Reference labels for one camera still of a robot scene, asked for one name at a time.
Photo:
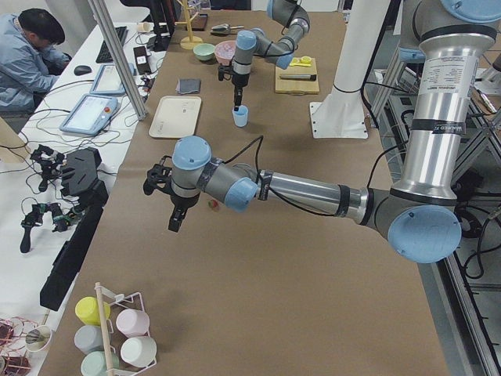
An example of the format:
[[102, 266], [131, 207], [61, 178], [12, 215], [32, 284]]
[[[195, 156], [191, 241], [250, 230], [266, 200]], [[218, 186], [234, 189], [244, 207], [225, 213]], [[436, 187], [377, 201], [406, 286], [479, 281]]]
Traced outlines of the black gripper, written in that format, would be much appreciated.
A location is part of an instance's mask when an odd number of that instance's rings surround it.
[[170, 231], [178, 232], [180, 230], [187, 211], [195, 206], [199, 199], [199, 194], [192, 197], [181, 197], [175, 193], [171, 195], [171, 202], [175, 207], [168, 222], [168, 229]]
[[234, 85], [234, 105], [240, 106], [243, 98], [243, 88], [248, 85], [249, 74], [238, 74], [236, 72], [232, 75], [232, 83]]

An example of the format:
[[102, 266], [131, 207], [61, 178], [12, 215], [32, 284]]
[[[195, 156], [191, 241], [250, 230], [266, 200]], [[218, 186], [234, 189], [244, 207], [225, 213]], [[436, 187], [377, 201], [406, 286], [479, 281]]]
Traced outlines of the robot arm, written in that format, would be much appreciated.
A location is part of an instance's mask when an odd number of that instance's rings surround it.
[[357, 190], [269, 170], [230, 166], [206, 140], [180, 139], [166, 185], [174, 204], [168, 228], [178, 231], [201, 193], [241, 212], [273, 194], [318, 215], [347, 217], [376, 230], [403, 257], [437, 262], [459, 246], [452, 173], [465, 132], [480, 55], [496, 40], [497, 1], [407, 1], [402, 43], [424, 54], [424, 71], [400, 179], [390, 190]]
[[236, 50], [229, 70], [234, 86], [234, 110], [242, 105], [243, 88], [248, 85], [253, 58], [261, 57], [284, 70], [291, 63], [299, 41], [310, 30], [308, 13], [298, 1], [270, 1], [267, 14], [283, 27], [285, 34], [274, 42], [259, 28], [237, 33]]

